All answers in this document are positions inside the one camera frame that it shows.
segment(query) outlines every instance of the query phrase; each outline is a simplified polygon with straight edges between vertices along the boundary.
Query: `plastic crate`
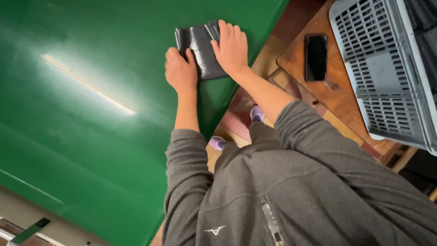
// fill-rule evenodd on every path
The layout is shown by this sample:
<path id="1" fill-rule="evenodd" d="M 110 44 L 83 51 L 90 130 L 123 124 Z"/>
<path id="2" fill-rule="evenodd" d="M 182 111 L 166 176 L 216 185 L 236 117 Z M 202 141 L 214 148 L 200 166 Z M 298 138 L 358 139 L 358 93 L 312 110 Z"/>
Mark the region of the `plastic crate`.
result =
<path id="1" fill-rule="evenodd" d="M 403 0 L 339 0 L 329 19 L 370 136 L 437 155 L 437 97 Z"/>

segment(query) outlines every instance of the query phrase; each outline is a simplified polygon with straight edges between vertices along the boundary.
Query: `white logo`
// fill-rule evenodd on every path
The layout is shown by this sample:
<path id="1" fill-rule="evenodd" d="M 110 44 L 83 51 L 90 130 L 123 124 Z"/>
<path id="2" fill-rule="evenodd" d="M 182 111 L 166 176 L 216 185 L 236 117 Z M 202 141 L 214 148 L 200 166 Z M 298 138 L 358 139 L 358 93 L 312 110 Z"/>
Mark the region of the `white logo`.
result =
<path id="1" fill-rule="evenodd" d="M 214 233 L 214 235 L 218 235 L 218 233 L 219 233 L 219 231 L 220 231 L 220 229 L 222 229 L 223 227 L 226 227 L 225 225 L 224 226 L 219 226 L 217 229 L 211 229 L 211 230 L 205 230 L 206 232 L 212 232 L 212 233 Z"/>

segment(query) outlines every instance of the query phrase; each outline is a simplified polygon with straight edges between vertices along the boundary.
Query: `smartphone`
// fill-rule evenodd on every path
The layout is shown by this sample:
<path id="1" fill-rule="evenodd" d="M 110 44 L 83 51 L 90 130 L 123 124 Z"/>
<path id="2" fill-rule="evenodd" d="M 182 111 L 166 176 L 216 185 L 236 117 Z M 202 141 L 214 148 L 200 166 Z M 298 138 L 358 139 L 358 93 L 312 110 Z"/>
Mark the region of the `smartphone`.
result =
<path id="1" fill-rule="evenodd" d="M 326 34 L 305 36 L 305 81 L 326 79 Z"/>

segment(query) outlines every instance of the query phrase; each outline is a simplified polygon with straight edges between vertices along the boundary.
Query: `green tabletop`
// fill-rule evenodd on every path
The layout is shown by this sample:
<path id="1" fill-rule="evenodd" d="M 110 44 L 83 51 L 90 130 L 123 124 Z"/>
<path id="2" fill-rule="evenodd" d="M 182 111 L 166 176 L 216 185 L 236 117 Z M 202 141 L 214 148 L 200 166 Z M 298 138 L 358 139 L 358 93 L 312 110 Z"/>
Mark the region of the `green tabletop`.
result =
<path id="1" fill-rule="evenodd" d="M 0 1 L 0 185 L 111 244 L 147 245 L 164 218 L 175 28 L 238 24 L 253 62 L 286 3 Z M 237 88 L 199 84 L 207 139 Z"/>

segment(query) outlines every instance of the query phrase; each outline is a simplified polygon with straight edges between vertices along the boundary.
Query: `shoe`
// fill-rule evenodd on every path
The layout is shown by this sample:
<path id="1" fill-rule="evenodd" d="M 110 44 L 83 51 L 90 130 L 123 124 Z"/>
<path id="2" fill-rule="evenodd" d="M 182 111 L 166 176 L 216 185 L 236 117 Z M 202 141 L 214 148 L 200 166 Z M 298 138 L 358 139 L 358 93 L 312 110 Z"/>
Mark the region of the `shoe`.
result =
<path id="1" fill-rule="evenodd" d="M 219 136 L 212 136 L 209 144 L 216 150 L 222 151 L 225 148 L 227 141 Z"/>
<path id="2" fill-rule="evenodd" d="M 254 105 L 250 110 L 250 118 L 252 119 L 252 122 L 255 121 L 263 122 L 265 115 L 263 110 L 261 110 L 261 108 L 258 105 Z"/>

